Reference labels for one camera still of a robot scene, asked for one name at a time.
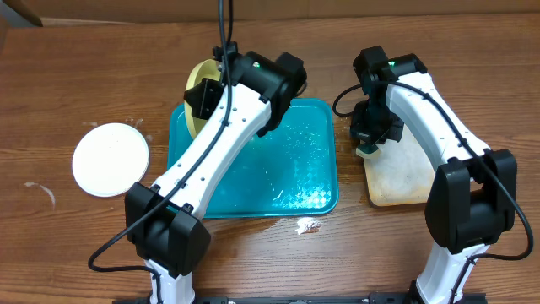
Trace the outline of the green and yellow sponge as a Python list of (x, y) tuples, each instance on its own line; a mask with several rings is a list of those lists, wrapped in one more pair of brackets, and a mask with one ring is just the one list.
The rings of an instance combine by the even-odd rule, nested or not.
[(376, 145), (371, 144), (359, 144), (355, 152), (363, 159), (376, 159), (381, 155), (381, 150)]

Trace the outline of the white plate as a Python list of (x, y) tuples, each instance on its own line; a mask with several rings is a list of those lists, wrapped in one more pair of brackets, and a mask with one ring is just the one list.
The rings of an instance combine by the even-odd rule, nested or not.
[(149, 146), (134, 127), (112, 122), (92, 129), (73, 153), (75, 182), (86, 193), (102, 198), (125, 193), (141, 181), (149, 167)]

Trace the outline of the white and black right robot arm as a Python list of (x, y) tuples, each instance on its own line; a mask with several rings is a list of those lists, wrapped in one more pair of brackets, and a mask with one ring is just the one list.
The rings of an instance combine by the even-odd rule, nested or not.
[(368, 97), (356, 105), (351, 122), (358, 154), (376, 156), (408, 128), (435, 172), (424, 211), (434, 245), (424, 271), (396, 300), (484, 303), (484, 296), (466, 296), (462, 289), (476, 262), (514, 225), (516, 159), (465, 127), (416, 55), (389, 58), (373, 46), (360, 52), (353, 67)]

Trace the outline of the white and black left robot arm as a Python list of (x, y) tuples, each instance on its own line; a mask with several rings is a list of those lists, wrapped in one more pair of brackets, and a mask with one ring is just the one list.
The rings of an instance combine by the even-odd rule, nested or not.
[(231, 84), (213, 59), (191, 71), (184, 101), (192, 143), (151, 187), (136, 182), (127, 191), (127, 239), (151, 273), (149, 303), (194, 302), (193, 270), (211, 240), (202, 219), (216, 187), (254, 135), (278, 127), (307, 79), (303, 61), (287, 52), (275, 61), (247, 52), (230, 65)]

